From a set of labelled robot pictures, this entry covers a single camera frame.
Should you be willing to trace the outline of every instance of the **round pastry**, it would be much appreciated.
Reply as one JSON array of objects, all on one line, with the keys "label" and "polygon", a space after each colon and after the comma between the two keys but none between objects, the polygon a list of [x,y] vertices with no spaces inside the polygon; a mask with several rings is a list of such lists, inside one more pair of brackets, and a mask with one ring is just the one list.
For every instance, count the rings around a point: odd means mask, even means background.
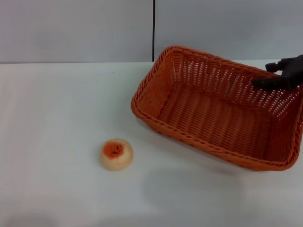
[{"label": "round pastry", "polygon": [[112,139],[107,141],[101,151],[102,165],[111,171],[122,170],[130,165],[133,160],[133,149],[124,139]]}]

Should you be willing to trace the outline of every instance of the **white wall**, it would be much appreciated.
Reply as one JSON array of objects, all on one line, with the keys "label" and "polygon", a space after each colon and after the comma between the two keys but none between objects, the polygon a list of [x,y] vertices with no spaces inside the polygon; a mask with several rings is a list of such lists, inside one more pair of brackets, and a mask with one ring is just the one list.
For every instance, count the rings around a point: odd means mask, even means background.
[{"label": "white wall", "polygon": [[174,44],[234,60],[303,54],[303,0],[156,0],[155,56]]},{"label": "white wall", "polygon": [[0,62],[152,60],[152,0],[0,0]]}]

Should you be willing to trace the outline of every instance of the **orange topping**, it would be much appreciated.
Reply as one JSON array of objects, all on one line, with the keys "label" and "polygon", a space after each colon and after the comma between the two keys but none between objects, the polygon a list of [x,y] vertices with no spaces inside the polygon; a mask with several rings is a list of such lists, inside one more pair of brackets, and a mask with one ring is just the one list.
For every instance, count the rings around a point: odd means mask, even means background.
[{"label": "orange topping", "polygon": [[103,147],[103,153],[110,159],[118,158],[124,153],[121,143],[108,142]]}]

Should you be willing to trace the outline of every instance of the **white backdrop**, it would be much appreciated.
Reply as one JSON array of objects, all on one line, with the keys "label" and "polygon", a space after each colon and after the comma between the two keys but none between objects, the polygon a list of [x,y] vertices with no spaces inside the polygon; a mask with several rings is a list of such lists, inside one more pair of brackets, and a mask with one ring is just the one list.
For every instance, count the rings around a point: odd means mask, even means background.
[{"label": "white backdrop", "polygon": [[228,59],[303,54],[302,0],[156,0],[156,57],[184,45]]},{"label": "white backdrop", "polygon": [[152,60],[152,0],[0,0],[0,62]]}]

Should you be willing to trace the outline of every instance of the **basket weave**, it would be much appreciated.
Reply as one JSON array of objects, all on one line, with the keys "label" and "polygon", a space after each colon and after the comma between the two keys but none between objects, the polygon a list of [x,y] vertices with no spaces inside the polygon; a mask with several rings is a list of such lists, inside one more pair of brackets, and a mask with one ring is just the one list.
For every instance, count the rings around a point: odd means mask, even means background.
[{"label": "basket weave", "polygon": [[131,108],[161,134],[244,168],[281,171],[299,156],[303,89],[253,89],[253,78],[275,76],[172,46],[139,85]]}]

